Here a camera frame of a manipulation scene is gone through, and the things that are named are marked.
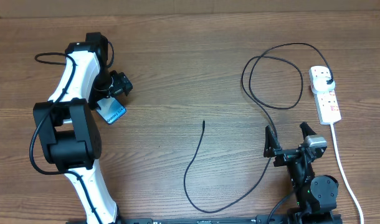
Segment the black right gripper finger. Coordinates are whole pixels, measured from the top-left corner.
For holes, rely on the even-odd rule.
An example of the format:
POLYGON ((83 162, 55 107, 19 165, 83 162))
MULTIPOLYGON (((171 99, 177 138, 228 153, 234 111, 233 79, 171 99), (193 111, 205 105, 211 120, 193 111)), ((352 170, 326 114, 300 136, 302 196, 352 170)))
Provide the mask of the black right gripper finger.
POLYGON ((265 127, 264 157, 275 157, 280 154, 282 147, 270 126, 265 127))
POLYGON ((316 135, 316 132, 311 129, 311 127, 307 124, 307 122, 302 122, 300 124, 300 128, 302 131, 303 139, 306 139, 308 136, 314 136, 316 135))

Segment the blue Galaxy smartphone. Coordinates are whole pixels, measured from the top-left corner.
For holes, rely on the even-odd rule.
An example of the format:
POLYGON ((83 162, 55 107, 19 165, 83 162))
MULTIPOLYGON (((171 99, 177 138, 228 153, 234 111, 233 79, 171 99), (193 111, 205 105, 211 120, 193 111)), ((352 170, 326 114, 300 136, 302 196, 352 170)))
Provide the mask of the blue Galaxy smartphone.
POLYGON ((113 124, 126 113, 126 108, 115 98, 104 98, 97 104, 96 111, 107 124, 113 124))

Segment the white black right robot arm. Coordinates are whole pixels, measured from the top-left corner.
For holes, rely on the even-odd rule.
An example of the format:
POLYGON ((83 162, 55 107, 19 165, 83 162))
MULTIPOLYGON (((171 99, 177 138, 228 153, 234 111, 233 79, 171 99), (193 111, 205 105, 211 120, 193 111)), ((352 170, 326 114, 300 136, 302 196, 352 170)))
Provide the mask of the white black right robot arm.
POLYGON ((327 141, 306 122, 300 124, 303 142, 295 149, 283 149, 270 126, 265 128, 264 157, 275 167, 285 166, 290 175, 300 212, 306 216, 330 214, 336 208, 338 181, 330 175, 316 176, 312 162, 326 151, 327 141))

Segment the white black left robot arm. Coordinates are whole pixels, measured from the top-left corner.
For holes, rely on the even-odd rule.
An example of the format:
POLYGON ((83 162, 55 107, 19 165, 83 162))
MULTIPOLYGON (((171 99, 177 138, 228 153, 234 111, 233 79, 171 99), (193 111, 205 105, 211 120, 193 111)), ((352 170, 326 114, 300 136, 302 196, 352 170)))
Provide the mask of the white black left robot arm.
POLYGON ((117 97, 133 85, 123 72, 110 70, 113 45, 99 32, 70 43, 61 55, 65 70, 57 88, 33 108, 30 162, 41 174, 69 179, 85 210, 84 223, 123 223, 102 176, 102 139, 92 112, 113 124, 126 113, 117 97))

